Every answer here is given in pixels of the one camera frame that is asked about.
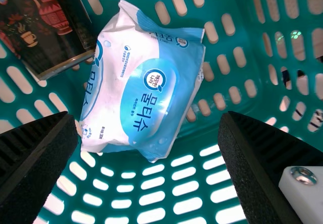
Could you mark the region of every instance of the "blue oval logo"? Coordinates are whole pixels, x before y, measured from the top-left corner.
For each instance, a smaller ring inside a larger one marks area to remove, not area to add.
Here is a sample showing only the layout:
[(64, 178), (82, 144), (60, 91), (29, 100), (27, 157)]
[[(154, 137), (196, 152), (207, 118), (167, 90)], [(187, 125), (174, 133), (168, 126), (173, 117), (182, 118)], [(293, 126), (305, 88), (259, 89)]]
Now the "blue oval logo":
[(166, 84), (166, 75), (159, 69), (151, 69), (145, 73), (143, 83), (148, 89), (161, 92)]

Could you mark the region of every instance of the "black foam pad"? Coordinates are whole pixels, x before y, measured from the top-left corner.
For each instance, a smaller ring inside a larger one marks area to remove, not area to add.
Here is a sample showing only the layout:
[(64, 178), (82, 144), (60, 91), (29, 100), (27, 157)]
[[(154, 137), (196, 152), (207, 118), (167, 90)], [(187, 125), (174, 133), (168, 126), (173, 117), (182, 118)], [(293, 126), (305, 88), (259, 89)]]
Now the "black foam pad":
[(302, 223), (278, 183), (288, 166), (323, 165), (322, 152), (233, 111), (222, 115), (218, 142), (249, 223)]
[(77, 143), (67, 112), (0, 135), (0, 223), (33, 223)]

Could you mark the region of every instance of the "blue label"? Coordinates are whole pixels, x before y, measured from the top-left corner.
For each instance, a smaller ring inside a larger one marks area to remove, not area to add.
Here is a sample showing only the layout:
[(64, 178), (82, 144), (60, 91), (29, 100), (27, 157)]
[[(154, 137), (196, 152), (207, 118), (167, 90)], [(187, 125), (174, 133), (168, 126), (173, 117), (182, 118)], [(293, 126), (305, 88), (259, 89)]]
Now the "blue label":
[(178, 83), (168, 60), (149, 59), (130, 75), (122, 95), (120, 120), (130, 145), (151, 138), (167, 115)]
[(103, 48), (99, 41), (96, 43), (95, 59), (92, 63), (90, 78), (87, 81), (85, 89), (85, 97), (83, 101), (83, 108), (81, 120), (84, 120), (92, 111), (93, 106), (97, 100), (100, 88), (103, 81)]

